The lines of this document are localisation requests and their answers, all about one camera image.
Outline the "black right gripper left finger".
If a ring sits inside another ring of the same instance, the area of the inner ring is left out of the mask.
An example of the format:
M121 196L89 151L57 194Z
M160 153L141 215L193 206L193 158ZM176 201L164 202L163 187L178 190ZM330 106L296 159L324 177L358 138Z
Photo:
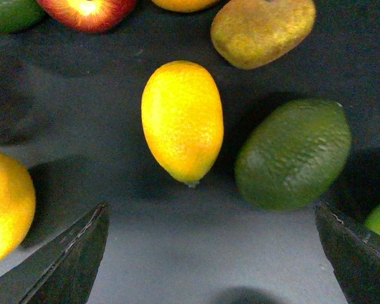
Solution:
M103 259L109 223L107 203L89 210L0 277L0 303L87 303Z

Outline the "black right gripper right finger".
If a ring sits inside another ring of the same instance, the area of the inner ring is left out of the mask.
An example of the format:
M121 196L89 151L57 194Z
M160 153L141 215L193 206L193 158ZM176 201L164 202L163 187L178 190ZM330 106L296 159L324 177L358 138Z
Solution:
M327 203L315 206L326 258L348 303L380 303L380 236Z

